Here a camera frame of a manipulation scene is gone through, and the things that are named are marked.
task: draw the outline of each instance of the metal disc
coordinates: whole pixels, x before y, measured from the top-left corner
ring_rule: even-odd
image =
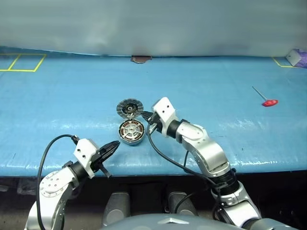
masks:
[[[116,111],[123,118],[134,119],[143,111],[143,104],[136,99],[128,98],[117,105]]]
[[[144,137],[144,126],[137,120],[128,120],[119,126],[119,136],[129,145],[138,144]]]

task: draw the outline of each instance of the black cable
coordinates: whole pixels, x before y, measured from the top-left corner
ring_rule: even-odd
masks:
[[[178,204],[176,205],[174,213],[176,214],[176,213],[178,212],[178,209],[179,209],[180,205],[182,205],[182,203],[185,202],[188,198],[190,198],[191,196],[197,194],[198,192],[204,192],[204,191],[207,191],[207,190],[208,190],[208,188],[204,188],[204,189],[202,189],[202,190],[200,190],[200,191],[196,191],[196,192],[190,193],[190,194],[188,194],[188,195],[185,195],[184,198],[182,198],[182,199],[178,202]]]
[[[216,218],[215,213],[216,213],[216,210],[219,208],[220,200],[221,200],[221,193],[218,193],[217,198],[215,200],[215,204],[212,208],[212,219],[214,220],[219,220]]]
[[[202,178],[202,179],[205,179],[205,180],[209,181],[212,185],[216,185],[216,183],[215,183],[213,180],[211,180],[210,178],[206,177],[205,175],[203,175],[203,174],[201,174],[201,173],[197,173],[197,172],[195,172],[195,171],[193,171],[193,170],[191,170],[191,169],[189,169],[189,168],[187,168],[187,167],[185,167],[185,166],[179,164],[178,162],[176,162],[176,161],[170,159],[170,158],[167,157],[166,155],[164,155],[164,154],[157,148],[157,146],[153,143],[153,139],[152,139],[152,137],[151,137],[151,133],[150,133],[150,131],[149,131],[149,128],[150,128],[150,124],[148,124],[147,129],[146,129],[146,133],[147,133],[149,142],[150,142],[151,146],[153,147],[153,149],[154,149],[161,157],[163,157],[163,158],[164,158],[165,160],[167,160],[168,162],[171,162],[172,164],[176,165],[177,167],[183,169],[183,170],[186,171],[187,173],[190,173],[190,174],[192,174],[192,175],[195,175],[195,176],[198,176],[198,177],[200,177],[200,178]]]
[[[185,158],[184,158],[184,163],[183,163],[183,166],[184,166],[184,167],[186,166],[186,163],[187,163],[188,154],[189,154],[189,151],[186,152],[186,156],[185,156]]]
[[[219,205],[219,203],[220,203],[220,200],[221,200],[221,191],[220,191],[220,188],[217,188],[217,187],[216,187],[217,184],[216,184],[213,180],[211,180],[210,178],[206,177],[205,175],[200,174],[200,173],[197,173],[197,172],[195,172],[195,171],[193,171],[193,170],[191,170],[191,169],[189,169],[189,168],[187,168],[187,167],[185,167],[185,166],[179,164],[178,162],[176,162],[176,161],[170,159],[170,158],[167,157],[166,155],[164,155],[164,154],[157,148],[157,146],[153,143],[153,139],[152,139],[151,133],[150,133],[150,124],[147,125],[146,134],[147,134],[147,136],[148,136],[148,140],[149,140],[151,146],[153,147],[153,149],[154,149],[161,157],[163,157],[163,158],[164,158],[165,160],[167,160],[168,162],[171,162],[172,164],[174,164],[174,165],[178,166],[179,168],[183,169],[186,173],[190,173],[190,174],[192,174],[192,175],[198,176],[198,177],[200,177],[200,178],[202,178],[202,179],[204,179],[204,180],[209,181],[209,182],[213,185],[215,191],[217,192],[217,198],[216,198],[215,204],[214,204],[214,206],[213,206],[213,213],[212,213],[212,215],[214,216],[214,219],[216,219],[216,218],[215,218],[215,212],[216,212],[216,209],[217,209],[217,207],[218,207],[218,205]]]
[[[42,159],[40,161],[39,168],[38,168],[37,181],[36,181],[36,209],[37,209],[37,221],[38,221],[38,224],[39,224],[39,227],[41,228],[41,230],[46,230],[45,227],[44,227],[43,221],[42,221],[42,215],[41,215],[41,212],[40,212],[40,201],[39,201],[39,184],[40,184],[40,181],[41,181],[41,178],[42,178],[43,165],[44,165],[47,153],[48,153],[51,145],[54,142],[56,142],[58,139],[64,138],[64,137],[73,138],[74,136],[70,135],[70,134],[64,134],[64,135],[60,135],[60,136],[54,138],[52,141],[50,141],[50,143],[47,145],[47,147],[46,147],[46,149],[43,153],[43,156],[42,156]]]

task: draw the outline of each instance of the yellow tape line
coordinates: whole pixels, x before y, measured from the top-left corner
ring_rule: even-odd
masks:
[[[283,67],[283,68],[299,68],[299,67],[295,67],[295,66],[283,66],[283,65],[281,65],[281,64],[279,64],[279,62],[274,58],[274,57],[272,57],[272,59],[275,61],[275,63],[277,64],[277,65],[279,65],[280,67]]]
[[[20,56],[21,56],[21,54],[19,54],[17,56],[17,58],[15,58],[15,60],[11,63],[10,67],[8,68],[8,70],[10,70],[13,67],[13,65],[15,65],[16,61],[20,58]]]
[[[43,63],[43,61],[44,61],[44,59],[45,59],[46,56],[47,56],[47,54],[44,54],[44,55],[43,55],[43,57],[42,57],[42,59],[40,59],[38,65],[34,68],[34,72],[37,71],[38,67],[40,67],[40,65]]]
[[[36,72],[47,56],[47,54],[13,54],[13,53],[12,54],[0,54],[0,55],[17,55],[17,57],[14,59],[14,61],[11,63],[11,65],[7,69],[0,69],[0,71],[3,71],[3,72]],[[43,56],[43,57],[40,59],[39,63],[36,65],[34,69],[12,69],[16,61],[21,57],[21,55],[32,55],[32,56]]]

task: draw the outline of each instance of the purple object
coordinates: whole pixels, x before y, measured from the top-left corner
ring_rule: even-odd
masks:
[[[286,56],[287,60],[294,67],[307,68],[307,52],[301,49],[293,49]]]

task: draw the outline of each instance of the dark floor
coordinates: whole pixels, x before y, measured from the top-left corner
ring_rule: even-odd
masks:
[[[238,178],[263,217],[307,229],[307,172],[245,174]],[[16,181],[18,179],[11,182],[8,192],[0,192],[0,230],[24,229],[28,212],[35,201],[32,195],[17,194],[14,187]],[[164,212],[165,193],[169,190],[190,193],[203,187],[204,182],[192,176],[94,178],[86,182],[77,198],[68,201],[64,229],[99,229],[104,206],[114,191],[129,190],[131,213],[138,215]],[[200,216],[211,216],[213,198],[209,192],[199,193],[191,200]]]

